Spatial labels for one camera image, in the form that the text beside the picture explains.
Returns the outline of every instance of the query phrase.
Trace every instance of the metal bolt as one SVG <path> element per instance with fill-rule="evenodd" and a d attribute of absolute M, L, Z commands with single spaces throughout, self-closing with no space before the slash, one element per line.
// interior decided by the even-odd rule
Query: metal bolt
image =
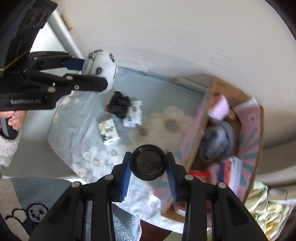
<path fill-rule="evenodd" d="M 114 178 L 114 176 L 112 174 L 108 174 L 105 176 L 106 180 L 112 180 Z"/>
<path fill-rule="evenodd" d="M 73 188 L 77 188 L 77 187 L 79 187 L 80 186 L 80 182 L 73 182 L 72 184 L 71 184 L 71 187 L 73 187 Z"/>
<path fill-rule="evenodd" d="M 47 88 L 47 91 L 48 91 L 49 93 L 54 93 L 54 92 L 55 92 L 55 87 L 48 87 L 48 88 Z"/>
<path fill-rule="evenodd" d="M 223 183 L 223 182 L 220 182 L 220 183 L 218 183 L 218 187 L 220 187 L 220 188 L 226 188 L 227 185 L 225 183 Z"/>
<path fill-rule="evenodd" d="M 191 180 L 193 180 L 193 176 L 187 174 L 187 175 L 185 176 L 185 179 L 188 180 L 188 181 L 191 181 Z"/>

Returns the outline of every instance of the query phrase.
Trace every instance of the black cloth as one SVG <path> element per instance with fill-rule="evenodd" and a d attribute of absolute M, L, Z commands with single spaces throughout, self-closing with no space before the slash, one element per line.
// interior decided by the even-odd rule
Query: black cloth
<path fill-rule="evenodd" d="M 112 113 L 118 118 L 123 119 L 126 117 L 130 102 L 131 101 L 128 96 L 124 97 L 121 92 L 115 91 L 109 103 L 109 113 Z"/>

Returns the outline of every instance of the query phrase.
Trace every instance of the cardboard box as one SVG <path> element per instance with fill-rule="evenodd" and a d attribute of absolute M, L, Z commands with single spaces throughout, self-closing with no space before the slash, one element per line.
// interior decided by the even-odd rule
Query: cardboard box
<path fill-rule="evenodd" d="M 204 129 L 208 122 L 207 110 L 215 94 L 224 95 L 227 98 L 230 107 L 234 107 L 237 104 L 240 104 L 250 99 L 250 96 L 245 94 L 240 89 L 234 87 L 233 85 L 219 78 L 216 78 L 216 77 L 213 78 L 213 82 L 211 87 L 209 88 L 208 95 L 205 97 L 204 103 L 199 110 L 199 118 L 196 118 L 196 121 L 200 121 L 200 123 L 198 123 L 198 130 L 197 130 L 198 136 L 195 137 L 193 147 L 191 148 L 190 153 L 186 154 L 185 157 L 184 157 L 184 154 L 182 155 L 182 158 L 180 158 L 178 154 L 175 156 L 176 162 L 179 164 L 182 164 L 185 167 L 187 172 L 189 170 L 203 170 L 205 168 L 205 163 L 197 155 L 197 150 L 198 150 L 201 138 L 204 134 Z M 227 121 L 234 130 L 235 148 L 233 151 L 233 155 L 237 156 L 243 161 L 243 170 L 242 170 L 243 178 L 241 178 L 240 191 L 238 193 L 238 197 L 242 202 L 246 201 L 246 198 L 249 194 L 250 188 L 254 182 L 254 178 L 258 171 L 259 161 L 262 154 L 263 123 L 264 123 L 263 107 L 260 106 L 260 109 L 261 109 L 261 113 L 258 116 L 258 123 L 257 123 L 258 127 L 252 133 L 243 133 L 243 135 L 241 135 L 242 124 L 237 116 L 235 117 L 234 120 L 230 119 L 229 117 L 225 119 L 225 121 Z M 248 143 L 253 153 L 247 154 L 244 152 L 244 148 L 242 146 L 244 143 L 240 138 L 242 138 L 243 136 L 247 136 L 248 141 L 246 142 L 250 142 L 250 140 L 253 138 L 254 135 L 257 135 L 256 143 L 254 142 L 254 144 L 252 145 Z M 185 145 L 188 146 L 189 145 L 188 143 L 189 142 L 185 138 L 184 146 Z M 166 181 L 167 180 L 164 178 L 162 182 L 163 187 L 165 186 L 164 183 Z M 184 222 L 185 219 L 183 217 L 174 213 L 174 209 L 172 207 L 173 198 L 169 196 L 169 187 L 168 186 L 165 187 L 166 189 L 164 189 L 163 187 L 161 191 L 157 190 L 155 192 L 155 195 L 161 199 L 162 216 L 179 221 L 179 222 Z"/>

